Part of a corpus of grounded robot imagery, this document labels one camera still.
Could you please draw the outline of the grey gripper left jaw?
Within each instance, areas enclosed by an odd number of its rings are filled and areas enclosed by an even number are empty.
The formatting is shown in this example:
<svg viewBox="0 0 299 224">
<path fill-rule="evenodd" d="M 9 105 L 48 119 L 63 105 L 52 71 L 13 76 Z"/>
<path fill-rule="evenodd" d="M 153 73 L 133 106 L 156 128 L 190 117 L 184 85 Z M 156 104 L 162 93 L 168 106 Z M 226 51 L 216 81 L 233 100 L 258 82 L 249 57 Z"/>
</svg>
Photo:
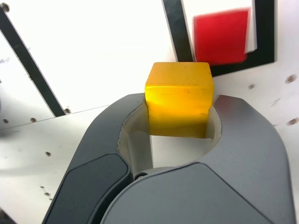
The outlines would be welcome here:
<svg viewBox="0 0 299 224">
<path fill-rule="evenodd" d="M 153 168 L 143 93 L 127 95 L 89 125 L 43 220 L 45 224 L 99 224 L 134 176 Z"/>
</svg>

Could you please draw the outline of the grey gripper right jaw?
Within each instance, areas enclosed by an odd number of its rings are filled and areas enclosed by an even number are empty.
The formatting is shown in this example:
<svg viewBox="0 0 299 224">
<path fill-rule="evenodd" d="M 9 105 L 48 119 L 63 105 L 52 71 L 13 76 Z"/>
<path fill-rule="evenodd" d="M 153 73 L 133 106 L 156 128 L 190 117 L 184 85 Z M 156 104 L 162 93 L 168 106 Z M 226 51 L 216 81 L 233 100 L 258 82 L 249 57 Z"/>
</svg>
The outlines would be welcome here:
<svg viewBox="0 0 299 224">
<path fill-rule="evenodd" d="M 289 224 L 291 178 L 285 146 L 245 100 L 214 102 L 216 144 L 203 157 L 126 187 L 104 224 Z"/>
</svg>

